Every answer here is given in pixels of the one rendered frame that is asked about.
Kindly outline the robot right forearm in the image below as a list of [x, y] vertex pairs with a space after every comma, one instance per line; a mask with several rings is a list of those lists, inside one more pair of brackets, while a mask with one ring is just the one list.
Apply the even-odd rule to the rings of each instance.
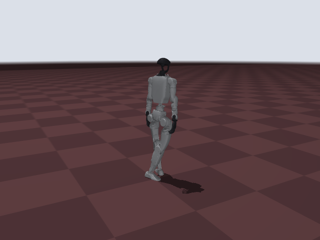
[[174, 101], [173, 101], [173, 103], [171, 104], [171, 112], [172, 112], [172, 116], [171, 116], [171, 118], [173, 118], [173, 115], [175, 115], [176, 116], [176, 120], [178, 119], [178, 97], [177, 96], [175, 96], [174, 97]]

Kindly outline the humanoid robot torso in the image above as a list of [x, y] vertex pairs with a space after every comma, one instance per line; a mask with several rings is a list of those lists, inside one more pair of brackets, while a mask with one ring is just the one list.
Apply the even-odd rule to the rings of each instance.
[[151, 96], [154, 103], [159, 103], [156, 106], [156, 109], [152, 111], [152, 119], [156, 122], [160, 122], [161, 117], [167, 115], [166, 111], [164, 111], [164, 107], [166, 106], [162, 104], [167, 104], [170, 99], [170, 85], [168, 84], [168, 77], [171, 78], [169, 74], [165, 74], [165, 76], [155, 75], [152, 78]]

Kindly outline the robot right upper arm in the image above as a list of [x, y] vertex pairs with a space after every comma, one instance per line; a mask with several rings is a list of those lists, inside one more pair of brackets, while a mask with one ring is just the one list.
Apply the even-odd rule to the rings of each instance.
[[170, 91], [170, 102], [171, 103], [174, 103], [174, 97], [176, 96], [176, 91], [177, 91], [177, 80], [175, 78], [171, 78], [171, 77], [168, 77], [167, 78], [167, 82], [169, 84], [169, 91]]

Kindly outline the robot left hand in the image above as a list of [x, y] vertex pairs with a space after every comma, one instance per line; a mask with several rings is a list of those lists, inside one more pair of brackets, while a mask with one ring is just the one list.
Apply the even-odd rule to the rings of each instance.
[[150, 127], [150, 122], [148, 121], [148, 115], [149, 115], [149, 112], [148, 111], [146, 111], [146, 125], [148, 126], [148, 127]]

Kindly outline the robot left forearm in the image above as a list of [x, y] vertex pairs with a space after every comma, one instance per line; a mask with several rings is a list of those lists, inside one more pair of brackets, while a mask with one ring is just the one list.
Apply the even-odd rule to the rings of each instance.
[[[146, 99], [146, 111], [148, 111], [149, 114], [151, 114], [152, 103], [153, 103], [153, 101], [151, 99], [148, 99], [148, 96], [147, 96], [147, 99]], [[145, 113], [146, 113], [146, 111], [145, 111]]]

